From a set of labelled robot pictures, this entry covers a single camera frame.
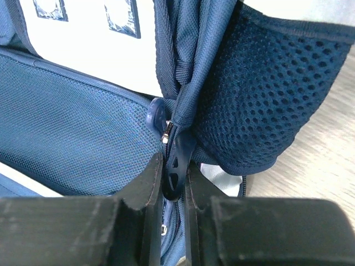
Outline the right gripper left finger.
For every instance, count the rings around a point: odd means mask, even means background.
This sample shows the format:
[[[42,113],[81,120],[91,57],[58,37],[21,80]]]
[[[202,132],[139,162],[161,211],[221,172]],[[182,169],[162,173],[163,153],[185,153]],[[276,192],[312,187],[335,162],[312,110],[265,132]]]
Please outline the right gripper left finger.
[[[1,199],[2,265],[159,265],[162,154],[112,196]]]

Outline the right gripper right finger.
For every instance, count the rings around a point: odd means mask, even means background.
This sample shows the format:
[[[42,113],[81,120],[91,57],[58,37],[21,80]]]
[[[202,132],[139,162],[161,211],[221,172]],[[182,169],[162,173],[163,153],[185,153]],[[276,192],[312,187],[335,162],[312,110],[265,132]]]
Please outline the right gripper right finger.
[[[184,203],[187,265],[354,264],[354,231],[334,202],[230,197],[192,164]]]

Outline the navy blue student backpack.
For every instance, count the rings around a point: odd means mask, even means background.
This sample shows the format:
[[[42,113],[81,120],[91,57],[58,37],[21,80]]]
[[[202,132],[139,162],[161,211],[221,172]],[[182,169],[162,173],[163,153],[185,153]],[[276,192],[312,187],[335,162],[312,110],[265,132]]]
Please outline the navy blue student backpack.
[[[190,166],[246,197],[353,44],[353,1],[2,1],[1,199],[112,196],[162,154],[159,265],[186,263]]]

